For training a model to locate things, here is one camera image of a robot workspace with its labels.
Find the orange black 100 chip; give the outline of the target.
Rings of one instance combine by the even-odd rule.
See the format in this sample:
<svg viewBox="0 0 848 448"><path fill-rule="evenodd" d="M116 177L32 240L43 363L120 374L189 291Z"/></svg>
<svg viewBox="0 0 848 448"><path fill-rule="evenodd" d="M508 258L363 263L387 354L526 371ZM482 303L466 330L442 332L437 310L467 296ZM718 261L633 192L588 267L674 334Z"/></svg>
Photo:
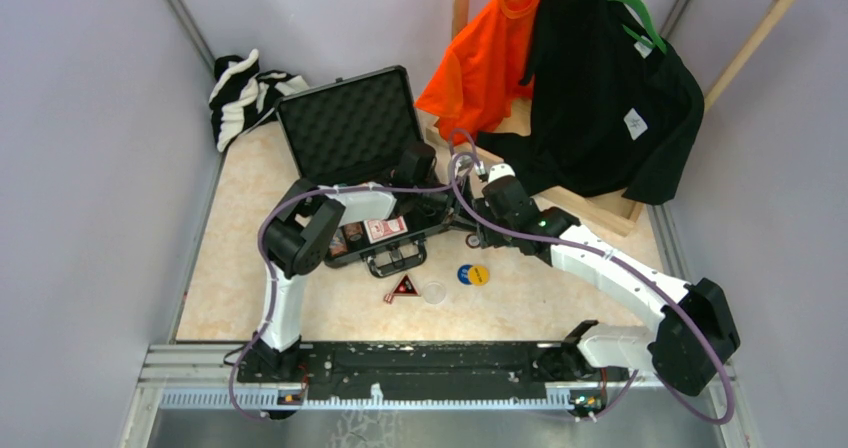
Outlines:
<svg viewBox="0 0 848 448"><path fill-rule="evenodd" d="M465 244L469 248L476 249L481 246L481 241L476 234L469 234L465 238Z"/></svg>

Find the black poker set case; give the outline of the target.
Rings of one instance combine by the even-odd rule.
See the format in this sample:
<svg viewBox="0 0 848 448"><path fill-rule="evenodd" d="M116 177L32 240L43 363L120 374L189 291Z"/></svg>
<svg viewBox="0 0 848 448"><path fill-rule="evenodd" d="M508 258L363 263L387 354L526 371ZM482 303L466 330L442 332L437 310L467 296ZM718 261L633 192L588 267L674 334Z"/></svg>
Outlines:
<svg viewBox="0 0 848 448"><path fill-rule="evenodd" d="M319 185L383 183L410 145L426 143L401 65L285 96L275 114L298 173ZM360 241L346 240L347 254L327 254L324 263L338 269L362 261L373 276L389 277L422 265L427 238L444 231L409 229L376 244L364 231Z"/></svg>

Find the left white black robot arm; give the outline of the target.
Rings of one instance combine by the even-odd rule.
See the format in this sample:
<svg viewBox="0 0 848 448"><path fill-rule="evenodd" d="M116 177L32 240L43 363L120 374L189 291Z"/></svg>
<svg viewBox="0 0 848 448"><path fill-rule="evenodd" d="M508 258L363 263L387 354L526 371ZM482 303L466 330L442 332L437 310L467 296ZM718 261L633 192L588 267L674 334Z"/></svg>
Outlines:
<svg viewBox="0 0 848 448"><path fill-rule="evenodd" d="M442 203L447 187L434 177L435 149L415 143L401 155L383 183L318 185L301 177L287 190L260 227L257 247L266 268L265 317L245 354L258 360L277 382L300 367L301 313L307 276L331 251L336 232L359 223L398 223L427 203Z"/></svg>

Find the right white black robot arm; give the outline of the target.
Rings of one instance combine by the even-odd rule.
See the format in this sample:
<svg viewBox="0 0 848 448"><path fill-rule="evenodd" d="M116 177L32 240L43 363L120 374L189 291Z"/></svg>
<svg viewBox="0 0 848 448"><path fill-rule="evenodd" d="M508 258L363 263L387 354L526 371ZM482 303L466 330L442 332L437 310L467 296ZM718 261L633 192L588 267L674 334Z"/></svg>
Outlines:
<svg viewBox="0 0 848 448"><path fill-rule="evenodd" d="M569 376L588 380L607 367L650 371L686 396L699 395L714 378L727 380L724 365L741 340L718 284L666 275L615 249L566 211L539 209L507 164L476 162L473 169L484 186L469 212L483 246L516 248L575 275L641 322L582 322L566 339Z"/></svg>

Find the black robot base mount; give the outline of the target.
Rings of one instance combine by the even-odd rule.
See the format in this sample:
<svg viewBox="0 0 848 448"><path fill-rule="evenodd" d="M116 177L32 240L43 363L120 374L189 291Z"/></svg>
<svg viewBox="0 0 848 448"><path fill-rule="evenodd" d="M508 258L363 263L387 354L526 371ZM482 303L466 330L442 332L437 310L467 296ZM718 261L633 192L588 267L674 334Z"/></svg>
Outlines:
<svg viewBox="0 0 848 448"><path fill-rule="evenodd" d="M486 342L303 341L295 367L277 371L252 356L235 366L241 384L292 383L309 401L541 401L549 385L625 381L625 368L591 368L570 340Z"/></svg>

